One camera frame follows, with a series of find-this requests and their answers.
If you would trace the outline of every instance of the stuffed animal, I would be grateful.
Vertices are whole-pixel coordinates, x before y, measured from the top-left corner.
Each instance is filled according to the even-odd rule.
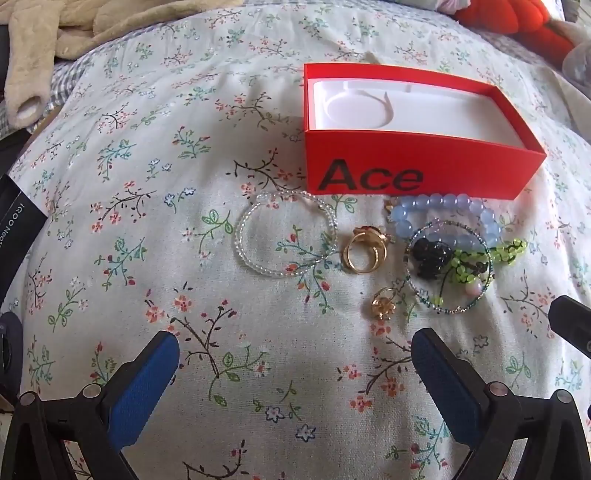
[[[559,70],[574,48],[570,40],[549,26],[550,14],[540,0],[472,0],[454,17],[465,27],[513,36]]]

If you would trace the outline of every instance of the open box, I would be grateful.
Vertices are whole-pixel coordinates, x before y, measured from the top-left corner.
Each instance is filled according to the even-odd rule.
[[[546,155],[494,85],[374,64],[304,65],[308,190],[514,199]]]

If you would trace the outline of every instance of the black bead charm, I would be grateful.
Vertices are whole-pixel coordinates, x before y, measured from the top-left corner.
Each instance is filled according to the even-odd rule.
[[[413,258],[418,262],[417,276],[424,280],[435,280],[450,262],[453,251],[442,242],[430,242],[419,238],[412,248]]]

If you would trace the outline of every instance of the floral pattern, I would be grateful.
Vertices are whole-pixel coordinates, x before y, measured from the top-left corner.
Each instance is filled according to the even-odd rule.
[[[171,332],[178,369],[126,452],[141,456],[129,460],[146,480],[337,478],[343,459],[348,478],[453,476],[462,447],[411,363],[423,327],[487,381],[519,395],[565,388],[586,409],[589,362],[551,331],[548,310],[562,294],[591,298],[591,147],[540,75],[544,62],[486,36],[374,0],[247,0],[97,51],[60,122],[10,172],[48,216],[3,305],[24,326],[23,390],[71,397]],[[347,272],[338,252],[274,280],[235,255],[236,222],[261,192],[272,195],[245,229],[258,261],[297,272],[330,243],[325,218],[289,192],[307,184],[303,65],[326,61],[493,82],[544,146],[547,159],[513,202],[485,200],[503,239],[524,238],[528,251],[495,270],[466,314],[445,319],[416,302],[400,244],[371,275]],[[338,217],[339,250],[353,228],[385,223],[380,196],[323,199]],[[370,314],[383,287],[396,305],[390,321]],[[90,477],[77,447],[67,450]],[[512,457],[503,475],[516,468]]]

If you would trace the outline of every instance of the white box insert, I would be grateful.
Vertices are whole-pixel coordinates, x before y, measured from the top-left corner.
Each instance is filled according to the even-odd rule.
[[[384,130],[471,138],[524,148],[485,95],[396,80],[312,79],[312,130]]]

